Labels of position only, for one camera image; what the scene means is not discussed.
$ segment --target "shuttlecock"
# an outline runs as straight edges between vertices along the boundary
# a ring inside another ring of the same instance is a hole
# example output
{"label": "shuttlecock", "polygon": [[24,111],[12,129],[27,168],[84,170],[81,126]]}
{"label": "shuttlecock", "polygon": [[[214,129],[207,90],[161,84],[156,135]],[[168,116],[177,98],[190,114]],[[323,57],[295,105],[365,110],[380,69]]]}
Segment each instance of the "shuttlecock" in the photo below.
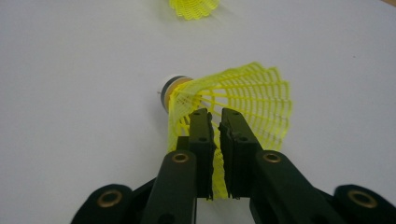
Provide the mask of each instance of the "shuttlecock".
{"label": "shuttlecock", "polygon": [[275,67],[250,63],[223,72],[192,79],[173,76],[161,90],[168,117],[168,150],[175,150],[177,138],[189,135],[189,114],[207,108],[212,114],[217,149],[213,161],[213,193],[227,198],[222,154],[219,149],[221,109],[228,107],[243,114],[264,149],[279,150],[289,128],[291,112],[289,82]]}
{"label": "shuttlecock", "polygon": [[219,0],[169,0],[169,6],[175,9],[176,14],[188,21],[210,15],[218,5]]}

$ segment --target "white table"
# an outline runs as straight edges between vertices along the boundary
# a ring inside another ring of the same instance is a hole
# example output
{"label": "white table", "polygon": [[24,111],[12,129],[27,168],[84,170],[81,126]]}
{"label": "white table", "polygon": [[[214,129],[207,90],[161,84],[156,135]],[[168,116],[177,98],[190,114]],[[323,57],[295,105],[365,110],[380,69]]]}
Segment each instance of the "white table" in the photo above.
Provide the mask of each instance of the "white table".
{"label": "white table", "polygon": [[[396,204],[396,7],[224,0],[183,21],[165,0],[3,0],[0,223],[70,223],[94,190],[148,182],[166,153],[160,80],[253,61],[290,81],[282,152],[308,180]],[[254,222],[248,200],[200,200],[197,223]]]}

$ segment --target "badminton birdie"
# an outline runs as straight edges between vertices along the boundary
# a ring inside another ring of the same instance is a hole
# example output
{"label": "badminton birdie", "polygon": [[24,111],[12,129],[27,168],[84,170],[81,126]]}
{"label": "badminton birdie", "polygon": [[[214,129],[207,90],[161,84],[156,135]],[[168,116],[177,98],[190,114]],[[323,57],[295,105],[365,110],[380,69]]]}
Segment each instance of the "badminton birdie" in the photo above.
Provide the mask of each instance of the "badminton birdie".
{"label": "badminton birdie", "polygon": [[281,78],[275,67],[250,63],[197,79],[174,76],[165,82],[160,94],[169,113],[169,151],[175,150],[178,136],[189,135],[190,113],[204,107],[212,114],[217,145],[212,177],[214,198],[228,197],[219,149],[223,107],[242,113],[265,149],[279,150],[289,128],[292,106],[289,82]]}
{"label": "badminton birdie", "polygon": [[199,20],[210,15],[219,5],[219,0],[169,0],[169,6],[174,8],[179,17],[187,21]]}

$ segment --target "dark band on shuttlecock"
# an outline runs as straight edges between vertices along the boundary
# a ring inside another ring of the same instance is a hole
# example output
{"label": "dark band on shuttlecock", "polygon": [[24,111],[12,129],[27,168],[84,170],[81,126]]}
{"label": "dark band on shuttlecock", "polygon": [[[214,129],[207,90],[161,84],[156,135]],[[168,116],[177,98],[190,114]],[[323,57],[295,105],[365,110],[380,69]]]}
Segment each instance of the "dark band on shuttlecock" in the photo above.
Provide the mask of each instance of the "dark band on shuttlecock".
{"label": "dark band on shuttlecock", "polygon": [[165,83],[165,85],[163,85],[163,90],[161,91],[161,103],[163,104],[163,108],[166,109],[166,106],[165,106],[165,94],[166,94],[166,91],[167,91],[168,88],[172,85],[172,83],[174,83],[176,80],[178,80],[178,79],[180,79],[180,78],[183,78],[183,77],[185,77],[185,76],[176,76],[176,77],[172,77],[171,79],[169,79],[169,80]]}

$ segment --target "partially visible yellow shuttlecock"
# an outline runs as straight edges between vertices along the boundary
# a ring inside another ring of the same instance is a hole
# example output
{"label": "partially visible yellow shuttlecock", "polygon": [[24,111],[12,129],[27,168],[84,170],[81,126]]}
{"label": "partially visible yellow shuttlecock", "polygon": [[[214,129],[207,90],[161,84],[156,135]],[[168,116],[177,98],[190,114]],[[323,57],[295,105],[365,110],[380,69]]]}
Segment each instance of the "partially visible yellow shuttlecock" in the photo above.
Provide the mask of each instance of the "partially visible yellow shuttlecock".
{"label": "partially visible yellow shuttlecock", "polygon": [[264,149],[278,150],[289,128],[291,112],[289,83],[282,80],[275,67],[259,63],[225,70],[192,80],[175,76],[163,86],[163,106],[169,113],[168,149],[175,150],[177,138],[189,135],[189,114],[205,107],[213,116],[215,151],[213,193],[227,198],[224,169],[219,149],[221,109],[228,107],[242,113]]}
{"label": "partially visible yellow shuttlecock", "polygon": [[210,15],[218,5],[219,0],[169,0],[169,6],[175,9],[176,14],[188,21]]}

